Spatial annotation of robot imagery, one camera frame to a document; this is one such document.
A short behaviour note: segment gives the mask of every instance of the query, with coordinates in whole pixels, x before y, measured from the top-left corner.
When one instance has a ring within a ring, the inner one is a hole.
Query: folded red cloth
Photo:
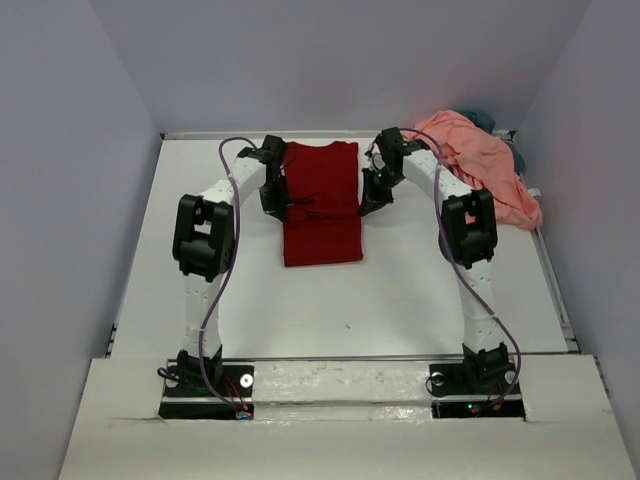
[[[284,265],[362,260],[358,144],[288,144],[284,159],[293,205],[283,224]]]

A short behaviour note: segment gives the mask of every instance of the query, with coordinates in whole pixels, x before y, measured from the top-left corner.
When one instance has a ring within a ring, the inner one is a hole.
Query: pink cloth
[[[456,177],[473,188],[487,188],[491,192],[498,222],[526,230],[542,224],[540,206],[513,171],[513,154],[502,140],[451,110],[442,110],[415,128],[438,140],[444,163]],[[419,137],[416,133],[405,135]]]

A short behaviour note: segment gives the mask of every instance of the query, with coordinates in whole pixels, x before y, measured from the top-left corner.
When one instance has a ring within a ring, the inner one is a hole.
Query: purple cable
[[[434,188],[433,188],[433,203],[435,203],[435,205],[436,205],[436,218],[438,220],[438,228],[440,229],[440,234],[442,235],[442,238],[444,239],[444,242],[442,242],[442,244],[444,245],[444,250],[445,250],[445,254],[447,256],[447,260],[449,261],[449,263],[453,267],[453,271],[456,273],[457,277],[460,279],[460,281],[462,282],[464,287],[467,290],[469,290],[469,293],[471,293],[471,295],[473,295],[473,297],[478,301],[478,303],[482,306],[482,308],[485,309],[485,311],[489,314],[489,316],[496,322],[496,324],[504,332],[504,334],[507,336],[507,338],[511,341],[511,343],[513,345],[513,349],[515,350],[515,353],[516,353],[516,358],[518,359],[518,365],[516,365],[516,373],[515,373],[515,375],[513,377],[513,380],[509,384],[509,387],[507,387],[507,389],[504,391],[504,393],[502,395],[500,395],[496,400],[494,400],[489,405],[487,405],[486,407],[483,408],[483,411],[486,411],[486,410],[489,410],[490,408],[492,408],[494,405],[497,405],[498,403],[502,402],[506,398],[506,396],[509,395],[513,391],[513,389],[515,388],[516,384],[518,383],[518,379],[520,378],[520,370],[521,370],[521,367],[522,367],[522,353],[520,352],[520,347],[518,346],[518,343],[516,342],[515,338],[513,338],[513,335],[511,335],[511,332],[509,332],[509,330],[504,325],[504,323],[502,323],[502,320],[500,320],[498,318],[498,315],[496,315],[496,312],[493,310],[493,308],[491,308],[491,305],[489,305],[484,300],[484,298],[482,298],[480,296],[480,294],[475,291],[475,289],[471,286],[471,284],[467,281],[467,279],[464,278],[464,276],[462,275],[462,272],[460,271],[460,266],[456,263],[456,261],[453,258],[453,251],[451,249],[451,243],[449,242],[449,239],[447,238],[447,234],[446,234],[446,231],[444,229],[444,225],[442,224],[442,218],[441,218],[442,217],[442,215],[441,215],[441,213],[442,213],[442,210],[441,210],[442,209],[442,205],[440,205],[440,189],[438,188],[438,186],[440,184],[440,170],[442,168],[445,168],[444,164],[443,164],[444,154],[442,152],[442,146],[431,135],[429,135],[428,133],[422,132],[420,130],[416,130],[415,128],[400,128],[399,130],[401,132],[411,132],[411,133],[416,133],[418,135],[422,135],[425,138],[427,138],[428,140],[430,140],[436,146],[436,149],[438,150],[437,155],[436,155],[436,157],[438,159],[438,167],[436,168],[436,176],[435,176],[435,182],[434,182]]]
[[[227,285],[229,284],[229,279],[231,278],[231,274],[233,273],[233,267],[236,264],[236,254],[238,253],[238,245],[240,244],[240,191],[238,190],[238,184],[236,183],[235,179],[231,175],[231,169],[229,168],[229,164],[224,158],[224,152],[223,152],[223,148],[227,143],[233,142],[236,140],[242,140],[244,142],[247,142],[253,148],[258,148],[256,147],[255,143],[253,143],[251,140],[249,140],[246,137],[229,137],[224,139],[222,142],[220,142],[220,145],[218,146],[218,155],[220,156],[220,161],[222,162],[224,171],[227,174],[229,183],[231,183],[231,188],[233,188],[233,209],[234,209],[234,217],[235,217],[234,218],[234,222],[235,222],[234,236],[235,236],[236,243],[233,247],[233,252],[231,254],[231,261],[229,262],[229,270],[227,271],[227,274],[225,275],[224,280],[222,280],[222,284],[220,285],[220,290],[218,290],[218,293],[214,297],[213,302],[211,303],[211,306],[207,311],[207,314],[204,316],[204,320],[202,321],[202,326],[200,327],[200,335],[198,336],[198,356],[200,360],[200,373],[202,374],[202,380],[204,381],[204,384],[206,385],[207,390],[209,390],[209,392],[211,392],[212,395],[214,395],[218,400],[220,400],[223,403],[226,403],[232,408],[234,408],[234,405],[225,397],[223,397],[218,392],[216,392],[215,388],[213,388],[213,385],[211,385],[211,382],[209,381],[209,376],[207,375],[207,369],[204,365],[203,342],[204,342],[204,330],[205,328],[207,328],[209,319],[211,318],[213,311],[215,310],[216,306],[220,302],[220,298],[222,297],[222,294],[224,293],[225,289],[227,288]]]

